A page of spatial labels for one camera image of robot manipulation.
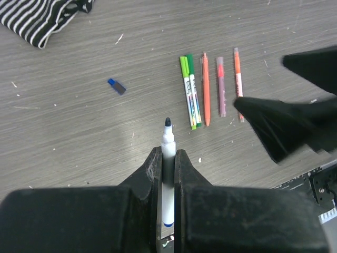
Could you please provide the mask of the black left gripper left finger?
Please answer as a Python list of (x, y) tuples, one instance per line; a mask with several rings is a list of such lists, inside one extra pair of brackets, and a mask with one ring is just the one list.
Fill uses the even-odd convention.
[(117, 186), (19, 189), (1, 202), (1, 252), (160, 252), (159, 147)]

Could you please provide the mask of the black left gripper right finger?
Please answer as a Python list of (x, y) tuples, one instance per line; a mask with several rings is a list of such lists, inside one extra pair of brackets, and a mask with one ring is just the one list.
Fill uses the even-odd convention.
[(212, 185), (175, 158), (175, 252), (328, 252), (320, 207), (294, 190)]

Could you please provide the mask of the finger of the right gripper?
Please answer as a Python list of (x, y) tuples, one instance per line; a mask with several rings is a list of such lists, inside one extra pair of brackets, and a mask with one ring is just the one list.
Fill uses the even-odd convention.
[(315, 103), (285, 103), (240, 97), (233, 105), (275, 163), (304, 145), (314, 152), (336, 150), (336, 98)]
[(285, 55), (282, 64), (324, 91), (336, 93), (336, 46)]

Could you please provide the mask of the orange highlighter pen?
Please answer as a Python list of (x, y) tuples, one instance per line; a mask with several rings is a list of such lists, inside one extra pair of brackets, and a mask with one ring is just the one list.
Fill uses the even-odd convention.
[(235, 66), (235, 78), (236, 78), (236, 91), (237, 91), (237, 97), (239, 98), (243, 96), (243, 89), (242, 89), (240, 56), (239, 56), (239, 49), (237, 47), (234, 48), (234, 66)]

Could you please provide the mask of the purple highlighter pen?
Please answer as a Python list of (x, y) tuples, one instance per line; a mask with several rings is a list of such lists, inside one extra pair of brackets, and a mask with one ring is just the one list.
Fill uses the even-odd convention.
[(226, 98), (224, 76), (218, 77), (220, 116), (226, 117)]

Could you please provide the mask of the white pen blue end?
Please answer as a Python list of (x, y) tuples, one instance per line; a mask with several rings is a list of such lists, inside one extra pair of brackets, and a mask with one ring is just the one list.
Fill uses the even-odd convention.
[(162, 222), (165, 227), (174, 223), (174, 168), (176, 156), (176, 142), (174, 140), (171, 119), (165, 119), (162, 151)]

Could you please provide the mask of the white marker green end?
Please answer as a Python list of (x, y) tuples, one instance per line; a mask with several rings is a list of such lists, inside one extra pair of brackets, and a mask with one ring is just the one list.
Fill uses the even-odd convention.
[(196, 125), (199, 128), (199, 127), (202, 126), (202, 119), (201, 119), (199, 101), (198, 101), (197, 91), (196, 91), (196, 86), (195, 86), (195, 76), (194, 76), (194, 74), (190, 74), (189, 78), (190, 78), (190, 84), (191, 84), (191, 89), (192, 89), (194, 111), (195, 111), (195, 116), (196, 116)]

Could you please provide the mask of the white pen lime end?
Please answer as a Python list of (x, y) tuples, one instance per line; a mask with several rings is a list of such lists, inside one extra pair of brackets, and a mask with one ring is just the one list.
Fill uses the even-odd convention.
[(194, 113), (194, 104), (192, 99), (190, 79), (187, 75), (183, 74), (183, 80), (185, 86), (185, 94), (186, 94), (187, 107), (189, 111), (191, 129), (196, 130), (196, 116)]

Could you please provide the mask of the salmon orange pen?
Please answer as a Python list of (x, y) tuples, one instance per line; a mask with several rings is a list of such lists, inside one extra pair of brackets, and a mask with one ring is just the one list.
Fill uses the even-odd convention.
[(210, 84), (209, 84), (209, 63), (207, 54), (204, 52), (202, 57), (203, 70), (203, 93), (204, 93), (204, 115), (205, 124), (208, 127), (211, 120), (211, 106), (210, 106)]

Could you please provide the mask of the dark green pen cap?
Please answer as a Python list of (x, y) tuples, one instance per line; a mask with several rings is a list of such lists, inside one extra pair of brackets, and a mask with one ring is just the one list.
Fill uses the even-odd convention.
[(194, 62), (193, 62), (193, 55), (192, 54), (187, 54), (187, 64), (189, 67), (189, 75), (194, 75)]

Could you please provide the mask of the lime green pen cap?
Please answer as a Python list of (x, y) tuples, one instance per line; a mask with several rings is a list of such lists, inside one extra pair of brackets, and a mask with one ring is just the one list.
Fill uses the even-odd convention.
[(180, 65), (183, 78), (189, 77), (189, 64), (186, 56), (180, 56)]

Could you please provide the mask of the blue pen cap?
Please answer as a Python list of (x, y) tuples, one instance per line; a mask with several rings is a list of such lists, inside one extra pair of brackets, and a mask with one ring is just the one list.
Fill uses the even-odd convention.
[(123, 95), (126, 92), (126, 88), (118, 81), (114, 79), (108, 79), (107, 82), (111, 86), (111, 88), (114, 91), (116, 91), (119, 95)]

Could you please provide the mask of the clear pink pen cap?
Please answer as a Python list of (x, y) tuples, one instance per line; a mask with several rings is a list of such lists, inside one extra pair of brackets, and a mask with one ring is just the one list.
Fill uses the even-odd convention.
[(224, 77), (224, 59), (223, 59), (223, 57), (217, 57), (216, 58), (216, 64), (217, 64), (217, 76), (218, 77)]

